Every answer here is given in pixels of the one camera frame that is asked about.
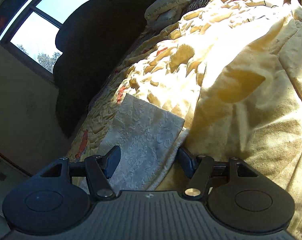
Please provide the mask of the white textured pants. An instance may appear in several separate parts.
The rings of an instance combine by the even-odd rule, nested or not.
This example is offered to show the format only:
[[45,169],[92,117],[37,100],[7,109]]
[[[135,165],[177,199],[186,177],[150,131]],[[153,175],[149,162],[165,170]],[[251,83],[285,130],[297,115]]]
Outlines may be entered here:
[[120,162],[108,180],[115,192],[156,189],[171,168],[186,137],[184,118],[127,94],[96,150],[83,154],[106,155],[121,150]]

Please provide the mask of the yellow carrot print bedspread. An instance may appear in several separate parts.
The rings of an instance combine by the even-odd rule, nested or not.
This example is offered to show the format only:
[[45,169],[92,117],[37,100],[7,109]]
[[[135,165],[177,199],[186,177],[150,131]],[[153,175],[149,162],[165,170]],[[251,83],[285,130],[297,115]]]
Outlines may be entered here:
[[[212,0],[145,41],[94,103],[72,161],[99,147],[127,94],[184,118],[192,154],[236,156],[290,193],[302,239],[302,0]],[[156,189],[186,183],[173,162]]]

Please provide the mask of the grey scalloped headboard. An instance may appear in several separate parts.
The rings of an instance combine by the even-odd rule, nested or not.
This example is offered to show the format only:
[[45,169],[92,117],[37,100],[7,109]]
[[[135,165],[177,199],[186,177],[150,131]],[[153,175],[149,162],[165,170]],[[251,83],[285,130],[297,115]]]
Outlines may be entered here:
[[156,0],[90,0],[63,23],[55,38],[62,55],[53,67],[59,94],[55,114],[71,137],[91,99],[144,31]]

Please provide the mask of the cream script print pillow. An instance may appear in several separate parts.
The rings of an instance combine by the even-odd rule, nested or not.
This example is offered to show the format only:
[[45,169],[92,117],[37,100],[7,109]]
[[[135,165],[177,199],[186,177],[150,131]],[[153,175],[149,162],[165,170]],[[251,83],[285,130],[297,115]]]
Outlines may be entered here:
[[160,31],[175,23],[181,17],[182,11],[192,0],[156,0],[144,14],[147,27]]

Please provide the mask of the window with dark frame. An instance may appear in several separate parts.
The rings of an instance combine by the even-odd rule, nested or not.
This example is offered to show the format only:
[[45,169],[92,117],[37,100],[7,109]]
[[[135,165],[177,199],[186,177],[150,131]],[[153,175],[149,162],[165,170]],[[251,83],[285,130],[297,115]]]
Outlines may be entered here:
[[55,37],[66,19],[89,0],[4,0],[0,4],[0,45],[48,82],[62,55]]

